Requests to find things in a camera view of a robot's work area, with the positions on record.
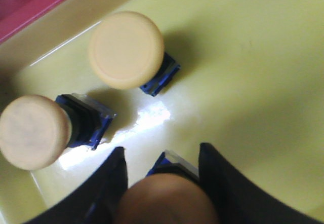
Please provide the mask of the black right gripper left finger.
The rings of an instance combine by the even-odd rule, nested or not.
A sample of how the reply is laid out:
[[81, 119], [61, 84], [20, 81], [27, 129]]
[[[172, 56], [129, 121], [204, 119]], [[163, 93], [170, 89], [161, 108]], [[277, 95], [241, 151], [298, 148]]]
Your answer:
[[26, 223], [112, 223], [128, 188], [123, 147], [116, 147], [101, 166], [71, 194]]

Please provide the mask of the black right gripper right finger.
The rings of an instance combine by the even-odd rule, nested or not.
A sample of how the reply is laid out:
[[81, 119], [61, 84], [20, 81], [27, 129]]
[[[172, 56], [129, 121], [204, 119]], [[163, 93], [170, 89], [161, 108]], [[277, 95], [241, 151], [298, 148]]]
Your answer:
[[199, 184], [221, 223], [318, 223], [269, 195], [233, 167], [210, 143], [201, 143]]

